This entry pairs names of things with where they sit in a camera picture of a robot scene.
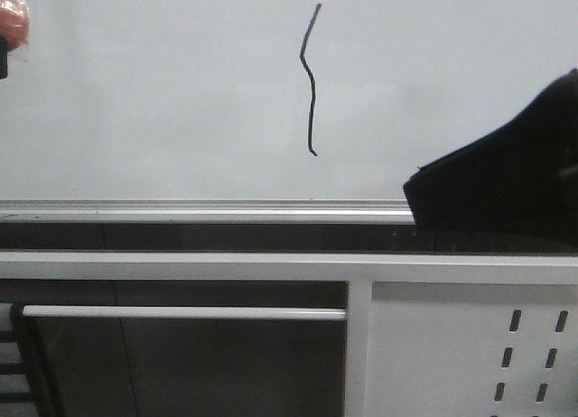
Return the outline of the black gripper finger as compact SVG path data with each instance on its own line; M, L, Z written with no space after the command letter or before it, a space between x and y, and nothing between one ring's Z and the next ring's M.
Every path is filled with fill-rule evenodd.
M403 186L415 224L577 240L577 71L495 131L419 169Z
M8 40L4 37L0 37L0 79L6 79L8 77L8 53L9 45Z

